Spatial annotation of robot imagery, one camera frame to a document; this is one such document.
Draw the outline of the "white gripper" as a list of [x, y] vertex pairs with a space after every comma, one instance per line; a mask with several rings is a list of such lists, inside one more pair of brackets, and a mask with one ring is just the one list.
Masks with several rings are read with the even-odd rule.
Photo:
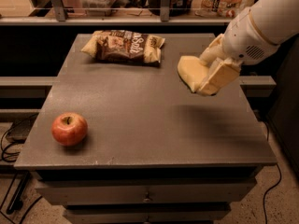
[[[196, 92], [204, 96], [217, 94], [239, 77], [241, 62], [245, 65], [260, 63], [278, 48], [278, 44], [260, 31], [251, 9], [245, 8], [229, 23], [224, 35], [218, 35], [199, 56], [204, 65], [211, 66]], [[225, 59], [226, 54], [233, 59]]]

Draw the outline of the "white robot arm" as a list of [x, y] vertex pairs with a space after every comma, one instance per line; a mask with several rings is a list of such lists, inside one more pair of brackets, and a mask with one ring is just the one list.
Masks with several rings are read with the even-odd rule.
[[208, 68], [192, 90], [213, 95], [239, 77], [243, 65], [260, 63], [299, 34], [299, 0], [258, 0], [243, 9], [200, 55]]

